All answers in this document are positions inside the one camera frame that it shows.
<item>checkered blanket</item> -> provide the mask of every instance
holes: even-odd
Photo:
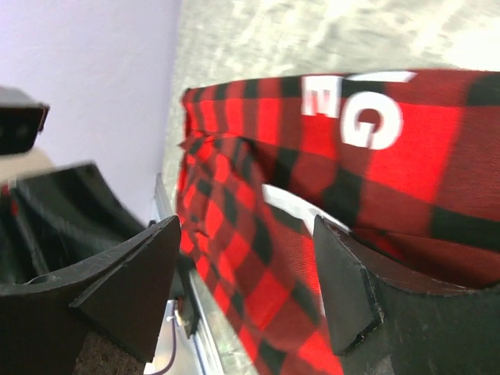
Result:
[[[500,73],[414,70],[189,89],[181,250],[263,374],[341,374],[304,223],[263,185],[374,251],[481,288],[500,279]]]

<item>plaid shirt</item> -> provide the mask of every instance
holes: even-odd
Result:
[[[189,89],[181,250],[261,374],[341,374],[304,198],[374,250],[449,282],[500,279],[500,73],[243,80]]]

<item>gray marbled surface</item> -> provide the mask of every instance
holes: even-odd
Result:
[[[172,206],[185,88],[305,73],[498,70],[499,20],[498,0],[183,0],[163,167]],[[204,296],[226,373],[255,373]]]

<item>white wall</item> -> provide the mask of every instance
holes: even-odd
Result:
[[[163,161],[180,0],[0,0],[0,84],[51,105],[56,165],[94,160],[148,221]]]

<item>plaid fabric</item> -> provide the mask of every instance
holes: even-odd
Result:
[[[420,272],[471,287],[500,279],[500,73],[414,73],[186,91],[181,250],[261,374],[341,373],[319,313],[312,239],[264,202],[263,184]]]

